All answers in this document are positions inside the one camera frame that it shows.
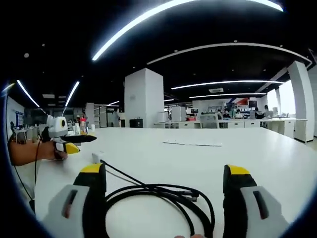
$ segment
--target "chair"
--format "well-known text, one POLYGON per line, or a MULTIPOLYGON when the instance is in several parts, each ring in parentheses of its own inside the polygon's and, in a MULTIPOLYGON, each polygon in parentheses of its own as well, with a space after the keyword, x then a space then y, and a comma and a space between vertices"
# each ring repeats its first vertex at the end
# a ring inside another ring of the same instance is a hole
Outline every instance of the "chair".
POLYGON ((217 114, 205 114, 200 116, 200 122, 202 124, 202 128, 212 128, 218 129, 218 115, 217 114))

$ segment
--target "drawer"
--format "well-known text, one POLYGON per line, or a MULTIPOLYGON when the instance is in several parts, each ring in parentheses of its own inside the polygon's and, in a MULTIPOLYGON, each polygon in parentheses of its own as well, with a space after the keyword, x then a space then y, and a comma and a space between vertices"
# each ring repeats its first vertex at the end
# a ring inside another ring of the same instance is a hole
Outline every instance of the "drawer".
POLYGON ((194 123, 179 123, 178 128, 179 129, 187 129, 187 128, 194 129, 195 124, 194 123))
POLYGON ((228 122, 228 128, 244 128, 244 121, 241 122, 228 122))
POLYGON ((245 128, 260 127, 260 122, 259 121, 245 121, 244 127, 245 128))

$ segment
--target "ceiling vent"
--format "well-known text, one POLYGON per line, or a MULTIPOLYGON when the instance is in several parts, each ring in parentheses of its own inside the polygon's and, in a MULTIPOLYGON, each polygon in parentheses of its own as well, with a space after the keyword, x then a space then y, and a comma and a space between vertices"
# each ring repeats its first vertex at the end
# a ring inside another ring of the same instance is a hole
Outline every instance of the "ceiling vent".
POLYGON ((211 93, 223 93, 223 88, 209 89, 211 93))

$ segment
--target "black ceiling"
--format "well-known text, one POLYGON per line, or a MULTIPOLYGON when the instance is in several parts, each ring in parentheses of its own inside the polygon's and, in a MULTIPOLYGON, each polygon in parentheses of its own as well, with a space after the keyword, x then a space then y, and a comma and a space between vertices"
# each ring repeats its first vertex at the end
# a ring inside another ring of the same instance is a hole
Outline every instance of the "black ceiling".
MULTIPOLYGON (((279 50, 254 46, 223 46, 179 54, 147 65, 175 50, 233 43, 282 45, 313 61, 317 52, 313 10, 300 1, 279 1, 280 12, 245 0, 199 0, 170 8, 147 19, 119 38, 97 60, 98 49, 119 29, 148 9, 167 0, 105 1, 103 4, 13 6, 7 24, 2 66, 6 79, 20 79, 35 101, 45 108, 63 106, 80 85, 69 106, 86 102, 123 104, 125 76, 144 67, 164 76, 164 91, 180 101, 209 94, 218 85, 171 90, 171 87, 212 81, 269 80, 294 60, 307 60, 279 50), (55 100, 42 94, 55 94, 55 100)), ((285 81, 288 75, 280 80, 285 81)), ((263 84, 222 85, 224 93, 253 93, 263 84)), ((276 85, 271 85, 264 92, 276 85)), ((34 107, 18 86, 10 95, 34 107)))

